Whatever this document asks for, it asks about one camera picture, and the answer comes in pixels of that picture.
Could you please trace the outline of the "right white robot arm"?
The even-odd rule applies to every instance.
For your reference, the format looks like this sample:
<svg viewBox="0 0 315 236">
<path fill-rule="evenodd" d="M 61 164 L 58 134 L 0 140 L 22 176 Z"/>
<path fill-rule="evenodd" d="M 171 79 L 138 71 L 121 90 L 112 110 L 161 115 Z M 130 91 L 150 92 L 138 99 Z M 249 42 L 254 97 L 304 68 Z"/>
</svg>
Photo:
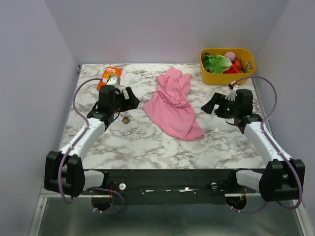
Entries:
<svg viewBox="0 0 315 236">
<path fill-rule="evenodd" d="M 247 187 L 259 192 L 266 202 L 302 200 L 305 165 L 286 153 L 271 137 L 260 115 L 253 113 L 251 90 L 233 89 L 228 95 L 216 92 L 201 110 L 219 118 L 233 119 L 266 165 L 261 174 L 237 170 L 235 176 L 226 181 L 229 191 L 236 193 Z"/>
</svg>

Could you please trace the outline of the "round colourful brooch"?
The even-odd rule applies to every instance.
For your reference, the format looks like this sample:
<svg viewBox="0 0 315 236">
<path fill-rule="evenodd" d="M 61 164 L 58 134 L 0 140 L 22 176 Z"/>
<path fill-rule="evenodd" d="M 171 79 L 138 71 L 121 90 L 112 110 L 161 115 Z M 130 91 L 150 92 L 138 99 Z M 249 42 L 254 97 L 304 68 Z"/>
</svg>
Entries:
<svg viewBox="0 0 315 236">
<path fill-rule="evenodd" d="M 130 123 L 130 117 L 123 117 L 122 122 L 123 122 L 124 124 Z"/>
</svg>

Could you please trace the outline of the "pink t-shirt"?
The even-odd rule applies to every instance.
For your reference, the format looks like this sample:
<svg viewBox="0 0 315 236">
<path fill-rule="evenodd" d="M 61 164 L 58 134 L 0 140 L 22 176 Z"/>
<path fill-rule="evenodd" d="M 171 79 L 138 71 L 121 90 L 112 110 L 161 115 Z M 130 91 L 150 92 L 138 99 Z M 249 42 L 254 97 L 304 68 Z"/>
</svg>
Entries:
<svg viewBox="0 0 315 236">
<path fill-rule="evenodd" d="M 143 109 L 148 118 L 166 134 L 181 139 L 204 137 L 195 112 L 187 99 L 191 75 L 171 67 L 156 76 L 157 87 Z"/>
</svg>

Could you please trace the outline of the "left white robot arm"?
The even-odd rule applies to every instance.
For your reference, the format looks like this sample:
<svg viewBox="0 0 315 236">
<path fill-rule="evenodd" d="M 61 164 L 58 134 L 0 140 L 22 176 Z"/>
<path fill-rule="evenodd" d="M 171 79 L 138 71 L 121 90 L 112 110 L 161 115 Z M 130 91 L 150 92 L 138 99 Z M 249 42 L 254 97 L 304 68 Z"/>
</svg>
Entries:
<svg viewBox="0 0 315 236">
<path fill-rule="evenodd" d="M 85 124 L 72 140 L 59 151 L 50 151 L 45 160 L 44 188 L 63 196 L 78 197 L 84 190 L 93 188 L 98 194 L 109 189 L 104 173 L 84 169 L 83 159 L 97 139 L 105 133 L 119 113 L 136 109 L 139 99 L 131 87 L 126 88 L 128 96 L 114 85 L 104 85 L 98 94 L 98 101 L 84 117 Z"/>
</svg>

